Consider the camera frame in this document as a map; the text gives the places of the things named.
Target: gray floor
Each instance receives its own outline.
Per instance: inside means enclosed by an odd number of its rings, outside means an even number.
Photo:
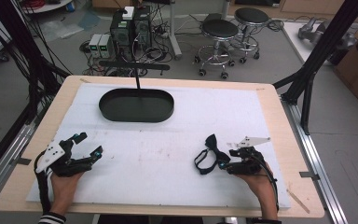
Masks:
[[[48,42],[52,50],[74,74],[81,74],[87,68],[87,60],[78,47],[90,39],[92,34],[103,34],[108,31],[109,20],[90,19],[90,12],[79,9],[75,13],[55,10],[40,15],[41,21],[60,21],[66,25],[78,24],[89,18],[87,29],[68,39],[57,39]],[[178,19],[182,24],[191,18]],[[198,27],[195,22],[188,22],[186,27]],[[194,32],[197,29],[178,32]],[[289,40],[283,32],[272,32],[263,29],[257,36],[260,41],[260,59],[250,58],[246,64],[237,63],[228,67],[232,82],[274,83],[296,72],[302,62],[298,59]],[[149,73],[144,78],[176,78],[198,80],[222,80],[220,68],[207,66],[207,75],[198,75],[199,64],[194,63],[198,48],[210,40],[204,36],[177,36],[183,51],[180,61],[171,61],[171,70],[163,76],[159,72]],[[241,52],[233,52],[238,59]],[[283,93],[287,87],[278,89]],[[14,120],[27,104],[27,82],[21,76],[16,65],[10,61],[0,63],[0,140]],[[338,200],[349,223],[358,224],[358,100],[333,73],[333,67],[323,66],[318,72],[312,93],[310,108],[310,133],[321,156],[324,168],[330,178]],[[38,213],[0,212],[0,223],[36,223]],[[323,218],[282,218],[284,223],[330,223],[329,216]],[[67,223],[91,223],[92,215],[68,215]],[[218,217],[205,218],[205,223],[216,223]]]

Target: power supply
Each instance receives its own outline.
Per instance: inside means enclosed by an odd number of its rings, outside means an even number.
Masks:
[[[98,49],[98,43],[100,43],[101,37],[102,35],[93,35],[91,41],[89,42],[89,50],[94,58],[101,58],[101,53]]]
[[[101,58],[110,58],[114,55],[112,37],[110,35],[102,35],[98,43],[98,49],[101,53]]]

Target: striped sleeve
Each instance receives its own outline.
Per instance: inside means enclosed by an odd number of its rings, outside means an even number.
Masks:
[[[66,218],[51,212],[47,212],[40,219],[38,224],[63,224]]]

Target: black stool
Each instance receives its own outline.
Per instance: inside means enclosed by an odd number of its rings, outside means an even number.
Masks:
[[[235,11],[234,18],[241,26],[240,30],[242,32],[230,44],[236,49],[245,51],[245,56],[240,58],[240,63],[246,62],[248,51],[252,50],[255,50],[254,58],[258,59],[260,57],[260,47],[252,34],[258,27],[266,25],[269,21],[269,16],[259,9],[242,7]]]
[[[223,72],[221,78],[228,78],[225,64],[234,66],[234,61],[228,50],[220,47],[220,43],[229,41],[238,34],[238,28],[233,23],[224,20],[209,20],[202,24],[201,31],[204,35],[211,37],[214,40],[213,45],[208,45],[200,48],[199,53],[195,57],[195,62],[202,62],[199,74],[205,76],[206,71],[203,66],[207,64],[222,65]]]

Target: black oval tray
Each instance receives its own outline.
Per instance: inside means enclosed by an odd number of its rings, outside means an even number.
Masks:
[[[125,122],[162,122],[173,113],[173,98],[166,91],[114,89],[100,100],[106,119]]]

